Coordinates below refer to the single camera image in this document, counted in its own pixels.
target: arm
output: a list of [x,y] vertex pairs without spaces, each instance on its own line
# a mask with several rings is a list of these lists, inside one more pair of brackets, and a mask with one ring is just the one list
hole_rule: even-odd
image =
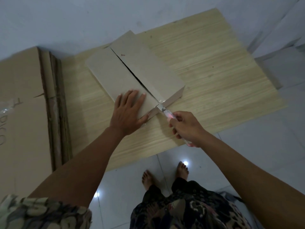
[[305,195],[244,158],[203,129],[190,112],[175,112],[173,133],[200,147],[265,228],[304,228]]
[[137,119],[145,94],[132,106],[138,91],[119,95],[110,126],[72,160],[44,180],[30,198],[49,197],[66,204],[88,207],[105,173],[115,148],[124,138],[139,129],[148,115]]

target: wood grain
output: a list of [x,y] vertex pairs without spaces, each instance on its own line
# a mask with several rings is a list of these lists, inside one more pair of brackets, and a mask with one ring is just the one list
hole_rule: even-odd
[[[211,133],[285,107],[217,9],[142,32],[139,37],[186,84],[182,98],[169,109],[193,112]],[[113,111],[112,99],[85,65],[99,48],[62,61],[73,154],[108,127]],[[157,114],[123,139],[107,170],[182,144],[171,134],[166,118]]]

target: forearm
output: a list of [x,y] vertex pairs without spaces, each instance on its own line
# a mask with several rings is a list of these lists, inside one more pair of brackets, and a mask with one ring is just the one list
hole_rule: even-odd
[[305,195],[251,163],[230,146],[206,133],[201,148],[265,228],[305,225]]
[[72,160],[53,172],[29,197],[49,197],[88,207],[102,180],[109,158],[122,138],[120,131],[107,128]]

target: bare foot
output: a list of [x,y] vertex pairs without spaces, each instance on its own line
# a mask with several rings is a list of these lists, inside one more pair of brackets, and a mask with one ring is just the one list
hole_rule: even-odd
[[151,185],[154,184],[153,175],[148,170],[145,170],[143,173],[142,184],[146,191],[150,188]]
[[189,176],[189,171],[188,168],[186,167],[186,165],[184,165],[184,163],[179,162],[178,166],[177,166],[177,170],[176,170],[176,178],[183,178],[184,180],[187,180]]

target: person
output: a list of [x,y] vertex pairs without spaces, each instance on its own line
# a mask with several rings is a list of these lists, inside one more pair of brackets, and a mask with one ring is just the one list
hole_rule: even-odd
[[[120,141],[147,122],[138,119],[144,102],[137,90],[118,96],[109,127],[72,160],[47,177],[27,198],[8,195],[0,205],[0,228],[89,228],[88,206]],[[169,127],[178,139],[200,147],[219,167],[247,207],[265,228],[304,228],[305,195],[260,169],[208,133],[190,112],[174,112]],[[147,190],[132,212],[130,228],[250,228],[234,203],[187,181],[189,170],[179,162],[169,197],[145,171]]]

